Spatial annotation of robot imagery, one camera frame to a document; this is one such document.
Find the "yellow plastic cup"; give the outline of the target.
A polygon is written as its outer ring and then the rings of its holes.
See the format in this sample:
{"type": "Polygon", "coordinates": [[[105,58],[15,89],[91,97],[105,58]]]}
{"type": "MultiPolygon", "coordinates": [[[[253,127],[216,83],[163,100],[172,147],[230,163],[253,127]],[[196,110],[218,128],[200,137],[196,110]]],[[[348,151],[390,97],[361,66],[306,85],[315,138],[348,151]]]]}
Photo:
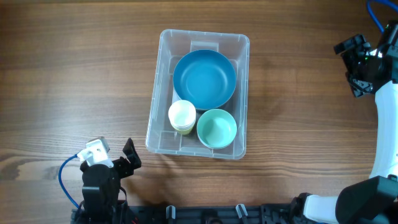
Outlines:
{"type": "Polygon", "coordinates": [[[190,134],[193,127],[194,127],[194,125],[186,126],[183,128],[173,126],[174,130],[176,130],[176,132],[180,133],[181,135],[190,134]]]}

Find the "green small bowl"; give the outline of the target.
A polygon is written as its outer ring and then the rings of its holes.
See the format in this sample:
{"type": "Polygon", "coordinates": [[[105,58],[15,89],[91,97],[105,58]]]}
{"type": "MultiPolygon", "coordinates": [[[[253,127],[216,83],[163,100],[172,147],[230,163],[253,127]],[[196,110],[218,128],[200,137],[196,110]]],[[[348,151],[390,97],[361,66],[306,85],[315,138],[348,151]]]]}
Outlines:
{"type": "Polygon", "coordinates": [[[237,131],[238,127],[233,116],[221,109],[206,111],[197,122],[199,140],[212,149],[229,146],[234,141],[237,131]]]}

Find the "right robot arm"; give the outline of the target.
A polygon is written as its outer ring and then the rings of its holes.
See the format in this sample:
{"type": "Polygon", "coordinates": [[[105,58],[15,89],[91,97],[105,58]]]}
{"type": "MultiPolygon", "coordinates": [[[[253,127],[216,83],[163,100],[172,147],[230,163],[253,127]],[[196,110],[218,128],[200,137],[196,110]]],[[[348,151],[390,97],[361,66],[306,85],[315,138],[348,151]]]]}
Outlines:
{"type": "Polygon", "coordinates": [[[334,47],[356,98],[371,95],[377,125],[369,177],[336,196],[301,194],[289,208],[291,223],[397,223],[397,21],[384,27],[375,48],[363,35],[334,47]]]}

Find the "cream plastic cup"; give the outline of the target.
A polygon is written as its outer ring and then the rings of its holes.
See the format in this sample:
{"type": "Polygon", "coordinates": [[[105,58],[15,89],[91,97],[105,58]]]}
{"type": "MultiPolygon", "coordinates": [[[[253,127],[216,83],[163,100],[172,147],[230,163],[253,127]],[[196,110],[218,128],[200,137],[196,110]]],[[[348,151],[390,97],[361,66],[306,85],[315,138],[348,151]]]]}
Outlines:
{"type": "Polygon", "coordinates": [[[172,103],[168,111],[171,125],[177,128],[186,128],[194,124],[196,115],[194,105],[187,100],[178,100],[172,103]]]}

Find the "dark blue bowl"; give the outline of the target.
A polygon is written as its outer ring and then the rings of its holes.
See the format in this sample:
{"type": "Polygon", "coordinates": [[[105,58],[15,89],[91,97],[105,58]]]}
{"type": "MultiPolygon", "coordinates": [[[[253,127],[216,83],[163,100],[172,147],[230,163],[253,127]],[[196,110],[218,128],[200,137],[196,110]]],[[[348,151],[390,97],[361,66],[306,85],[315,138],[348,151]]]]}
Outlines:
{"type": "Polygon", "coordinates": [[[214,50],[195,50],[183,56],[173,72],[173,86],[181,100],[198,110],[212,110],[226,104],[236,89],[233,64],[214,50]]]}

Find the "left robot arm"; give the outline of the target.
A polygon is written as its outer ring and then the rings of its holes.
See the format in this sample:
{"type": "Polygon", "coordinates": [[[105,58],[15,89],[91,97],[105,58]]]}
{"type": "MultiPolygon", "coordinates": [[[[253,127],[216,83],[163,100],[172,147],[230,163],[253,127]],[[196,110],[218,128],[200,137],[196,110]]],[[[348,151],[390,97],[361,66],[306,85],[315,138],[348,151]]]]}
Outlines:
{"type": "Polygon", "coordinates": [[[124,157],[111,160],[109,145],[104,137],[86,143],[77,157],[82,162],[83,201],[71,216],[72,223],[139,223],[129,208],[126,199],[119,194],[126,193],[121,179],[132,176],[142,163],[132,139],[123,147],[124,157]]]}

